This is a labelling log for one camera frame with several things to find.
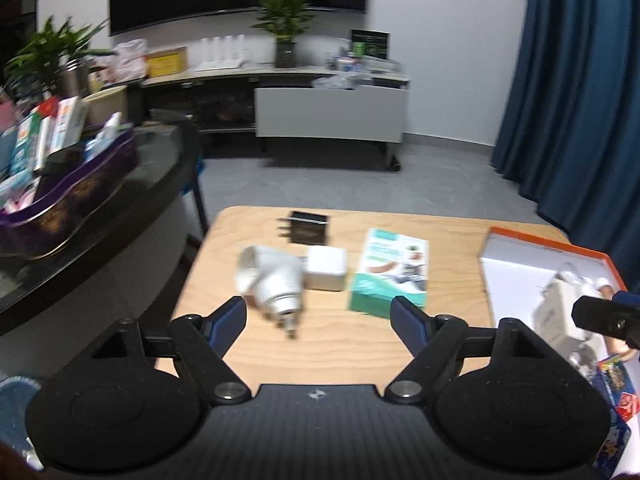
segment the green plant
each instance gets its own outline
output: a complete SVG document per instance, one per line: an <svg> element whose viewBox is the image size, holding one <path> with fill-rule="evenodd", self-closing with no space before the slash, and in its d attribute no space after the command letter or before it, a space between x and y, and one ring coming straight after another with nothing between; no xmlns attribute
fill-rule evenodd
<svg viewBox="0 0 640 480"><path fill-rule="evenodd" d="M108 56L110 50L91 50L89 44L92 38L106 26L107 20L95 27L88 26L74 30L71 19L56 30L53 26L53 16L44 24L42 30L34 33L16 56L6 64L5 72L10 80L22 76L37 76L44 89L55 89L56 72L60 66L60 59L67 56L69 60L82 56Z"/></svg>
<svg viewBox="0 0 640 480"><path fill-rule="evenodd" d="M258 0L260 16L253 28L261 28L273 34L279 43L288 43L306 32L314 18L308 10L311 0Z"/></svg>

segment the metal prong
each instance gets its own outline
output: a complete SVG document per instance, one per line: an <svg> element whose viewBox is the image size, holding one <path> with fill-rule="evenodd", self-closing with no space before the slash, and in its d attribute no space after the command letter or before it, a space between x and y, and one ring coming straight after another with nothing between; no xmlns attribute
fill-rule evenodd
<svg viewBox="0 0 640 480"><path fill-rule="evenodd" d="M282 327L284 328L285 334L287 334L290 339L294 339L298 332L295 313L290 312L288 314L283 314L280 319L282 320Z"/></svg>

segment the blue curtain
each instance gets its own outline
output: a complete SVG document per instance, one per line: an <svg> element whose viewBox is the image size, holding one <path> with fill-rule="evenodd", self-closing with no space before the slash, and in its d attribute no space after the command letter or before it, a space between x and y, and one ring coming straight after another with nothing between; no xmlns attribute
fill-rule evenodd
<svg viewBox="0 0 640 480"><path fill-rule="evenodd" d="M640 292L640 0L529 0L492 165Z"/></svg>

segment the green product box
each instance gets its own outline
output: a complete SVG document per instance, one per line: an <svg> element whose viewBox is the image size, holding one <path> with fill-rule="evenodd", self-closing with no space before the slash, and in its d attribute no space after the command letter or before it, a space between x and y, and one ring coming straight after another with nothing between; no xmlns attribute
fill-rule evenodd
<svg viewBox="0 0 640 480"><path fill-rule="evenodd" d="M428 272L428 241L370 229L351 285L349 309L388 319L396 296L422 307Z"/></svg>
<svg viewBox="0 0 640 480"><path fill-rule="evenodd" d="M31 159L34 155L33 145L38 138L40 121L42 118L36 112L32 112L18 126L18 137L15 141L13 160L9 175L15 175L24 170L31 169Z"/></svg>

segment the white charger cube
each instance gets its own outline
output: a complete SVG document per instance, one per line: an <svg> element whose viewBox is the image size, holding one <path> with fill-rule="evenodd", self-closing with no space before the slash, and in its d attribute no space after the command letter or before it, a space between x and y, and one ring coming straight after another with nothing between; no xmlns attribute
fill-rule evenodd
<svg viewBox="0 0 640 480"><path fill-rule="evenodd" d="M598 296L592 285L587 283L578 287L554 279L546 286L544 296L544 301L533 313L533 330L551 348L566 360L586 342L596 355L604 350L604 339L578 328L571 316L578 298Z"/></svg>
<svg viewBox="0 0 640 480"><path fill-rule="evenodd" d="M309 246L305 263L305 287L311 290L344 290L347 251L340 247Z"/></svg>

